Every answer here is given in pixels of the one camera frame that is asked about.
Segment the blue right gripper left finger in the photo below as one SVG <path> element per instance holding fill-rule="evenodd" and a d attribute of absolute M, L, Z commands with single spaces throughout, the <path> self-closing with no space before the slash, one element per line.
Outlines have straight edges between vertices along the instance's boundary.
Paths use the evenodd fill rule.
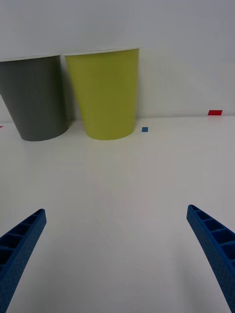
<path fill-rule="evenodd" d="M 0 238 L 0 312 L 7 311 L 46 223 L 41 208 Z"/>

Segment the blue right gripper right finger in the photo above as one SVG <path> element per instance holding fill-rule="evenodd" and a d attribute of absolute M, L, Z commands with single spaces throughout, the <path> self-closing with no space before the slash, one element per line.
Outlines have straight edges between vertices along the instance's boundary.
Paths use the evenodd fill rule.
<path fill-rule="evenodd" d="M 213 270 L 231 312 L 235 311 L 235 234 L 223 224 L 189 205 L 187 221 Z"/>

